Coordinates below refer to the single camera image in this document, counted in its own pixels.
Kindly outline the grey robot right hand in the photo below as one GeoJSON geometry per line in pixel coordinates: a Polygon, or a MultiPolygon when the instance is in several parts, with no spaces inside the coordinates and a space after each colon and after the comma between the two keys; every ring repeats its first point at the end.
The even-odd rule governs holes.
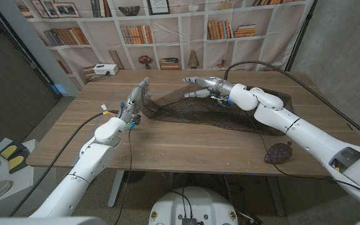
{"type": "Polygon", "coordinates": [[[184,95],[185,98],[207,98],[211,94],[220,96],[229,96],[234,84],[225,81],[219,77],[186,77],[184,82],[190,82],[202,87],[202,90],[189,92],[184,95]]]}

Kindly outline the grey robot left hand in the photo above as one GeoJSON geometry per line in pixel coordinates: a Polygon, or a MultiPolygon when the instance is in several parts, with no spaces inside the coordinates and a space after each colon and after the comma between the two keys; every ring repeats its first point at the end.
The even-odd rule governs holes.
{"type": "Polygon", "coordinates": [[[133,118],[142,111],[143,106],[148,102],[151,94],[149,91],[149,78],[145,77],[127,97],[124,107],[120,110],[117,118],[130,123],[133,118]]]}

